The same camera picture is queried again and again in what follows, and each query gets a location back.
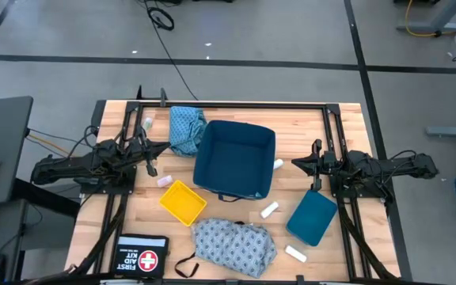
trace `yellow plastic container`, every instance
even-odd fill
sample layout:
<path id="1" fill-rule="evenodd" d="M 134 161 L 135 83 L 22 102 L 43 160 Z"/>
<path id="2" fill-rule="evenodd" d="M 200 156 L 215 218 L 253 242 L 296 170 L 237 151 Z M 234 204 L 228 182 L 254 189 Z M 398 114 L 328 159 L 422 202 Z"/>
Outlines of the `yellow plastic container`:
<path id="1" fill-rule="evenodd" d="M 180 222 L 190 226 L 207 206 L 207 201 L 177 180 L 161 197 L 159 204 Z"/>

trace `black metal frame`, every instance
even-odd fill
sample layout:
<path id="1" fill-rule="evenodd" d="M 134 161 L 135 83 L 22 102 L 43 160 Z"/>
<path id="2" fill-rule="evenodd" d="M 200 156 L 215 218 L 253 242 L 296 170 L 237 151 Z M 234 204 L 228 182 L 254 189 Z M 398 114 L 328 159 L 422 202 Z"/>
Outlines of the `black metal frame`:
<path id="1" fill-rule="evenodd" d="M 104 108 L 104 104 L 97 104 L 97 106 L 100 106 L 100 108 Z M 154 100 L 148 100 L 148 101 L 128 101 L 127 107 L 126 107 L 126 112 L 123 120 L 123 130 L 127 130 L 130 122 L 130 115 L 131 115 L 131 110 L 135 109 L 135 106 L 139 107 L 165 107 L 165 108 L 170 108 L 173 106 L 188 106 L 188 107 L 197 107 L 197 108 L 274 108 L 274 109 L 310 109 L 310 110 L 318 110 L 321 111 L 321 114 L 323 116 L 323 122 L 325 125 L 325 137 L 326 137 L 326 142 L 328 146 L 328 150 L 335 151 L 335 146 L 333 142 L 333 134 L 332 134 L 332 125 L 330 123 L 330 115 L 332 114 L 335 118 L 335 124 L 336 124 L 336 129 L 337 129 L 337 135 L 339 136 L 339 144 L 340 144 L 340 151 L 343 155 L 347 155 L 348 153 L 348 148 L 346 145 L 346 139 L 344 137 L 344 129 L 342 125 L 342 120 L 340 118 L 340 107 L 338 104 L 314 104 L 314 103 L 245 103 L 245 102 L 208 102 L 208 101 L 166 101 L 166 104 L 163 104 L 163 101 L 154 101 Z M 142 119 L 142 113 L 137 113 L 137 120 Z M 334 189 L 336 186 L 336 182 L 333 179 L 330 179 L 331 183 L 331 188 Z M 334 191 L 332 191 L 332 195 L 335 197 L 336 194 Z M 120 202 L 127 204 L 128 201 L 128 195 L 122 195 Z M 108 225 L 111 216 L 112 216 L 112 209 L 113 209 L 113 203 L 114 203 L 114 195 L 109 195 L 108 201 L 106 204 L 105 208 L 105 213 L 104 213 L 104 218 L 103 218 L 103 227 L 101 232 L 104 232 L 106 229 L 106 226 Z M 343 198 L 340 196 L 337 196 L 337 203 L 343 203 Z M 357 204 L 357 198 L 351 198 L 350 199 L 351 203 L 351 210 L 353 214 L 353 219 L 354 219 L 354 224 L 356 229 L 360 234 L 363 236 L 363 229 L 362 229 L 362 223 L 361 223 L 361 217 L 359 213 L 359 207 Z M 344 226 L 340 226 L 341 231 L 342 231 L 342 237 L 343 237 L 343 245 L 344 245 L 344 252 L 346 256 L 346 265 L 348 267 L 348 276 L 349 279 L 354 279 L 357 278 L 356 275 L 356 270 L 355 270 L 355 261 L 353 258 L 353 252 L 352 252 L 352 244 L 351 244 L 351 238 L 349 235 L 349 232 Z M 114 235 L 114 244 L 116 243 L 117 239 L 119 236 L 122 234 L 122 229 L 123 229 L 123 223 L 119 225 L 119 227 L 116 229 L 115 235 Z M 114 244 L 112 245 L 112 256 L 110 260 L 110 268 L 112 267 L 113 263 L 113 251 L 115 249 Z M 363 268 L 363 277 L 365 278 L 371 278 L 371 266 L 368 263 L 367 258 L 363 254 L 363 252 L 360 250 L 360 256 L 362 258 L 362 268 Z M 103 252 L 98 256 L 95 267 L 94 267 L 94 272 L 93 273 L 100 273 L 101 269 L 101 262 L 103 259 Z M 198 283 L 200 280 L 196 279 L 185 279 L 182 280 L 184 283 Z M 297 281 L 286 281 L 284 283 L 296 283 Z M 239 283 L 247 283 L 244 280 L 240 280 Z M 250 281 L 250 283 L 269 283 L 269 281 Z M 280 281 L 270 281 L 270 283 L 282 283 Z"/>

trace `table leg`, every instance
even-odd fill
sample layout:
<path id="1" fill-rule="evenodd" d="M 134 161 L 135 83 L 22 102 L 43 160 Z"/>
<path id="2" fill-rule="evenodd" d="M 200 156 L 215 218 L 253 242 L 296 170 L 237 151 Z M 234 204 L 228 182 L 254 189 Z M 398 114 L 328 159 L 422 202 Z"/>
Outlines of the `table leg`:
<path id="1" fill-rule="evenodd" d="M 15 183 L 13 184 L 12 198 L 24 199 L 36 206 L 44 207 L 72 218 L 77 218 L 77 213 L 80 209 L 79 203 L 18 178 L 15 179 Z"/>

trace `blue patterned fabric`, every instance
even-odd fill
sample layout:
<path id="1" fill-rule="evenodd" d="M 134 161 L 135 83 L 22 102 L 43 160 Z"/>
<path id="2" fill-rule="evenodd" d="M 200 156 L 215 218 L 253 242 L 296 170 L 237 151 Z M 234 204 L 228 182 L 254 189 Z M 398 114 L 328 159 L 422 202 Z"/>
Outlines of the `blue patterned fabric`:
<path id="1" fill-rule="evenodd" d="M 193 107 L 170 110 L 170 144 L 174 154 L 191 158 L 198 152 L 207 121 L 203 111 Z"/>
<path id="2" fill-rule="evenodd" d="M 195 255 L 217 265 L 260 278 L 276 258 L 276 244 L 262 226 L 206 218 L 192 227 Z"/>

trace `metal stand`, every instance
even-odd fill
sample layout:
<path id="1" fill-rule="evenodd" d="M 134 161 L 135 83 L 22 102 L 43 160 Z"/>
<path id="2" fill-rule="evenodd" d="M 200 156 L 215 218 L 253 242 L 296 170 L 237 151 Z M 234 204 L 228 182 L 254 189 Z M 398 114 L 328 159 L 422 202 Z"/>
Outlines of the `metal stand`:
<path id="1" fill-rule="evenodd" d="M 80 209 L 79 203 L 43 190 L 18 178 L 15 179 L 12 195 L 13 199 L 24 199 L 36 206 L 44 207 L 72 218 L 77 218 L 77 213 Z"/>
<path id="2" fill-rule="evenodd" d="M 430 136 L 456 137 L 456 127 L 426 127 L 425 132 Z"/>
<path id="3" fill-rule="evenodd" d="M 430 24 L 425 22 L 409 22 L 409 29 L 419 33 L 434 32 L 456 32 L 456 23 L 450 23 L 451 18 L 456 14 L 456 0 L 450 0 L 446 7 L 432 20 Z M 406 30 L 405 23 L 402 22 L 397 29 Z"/>

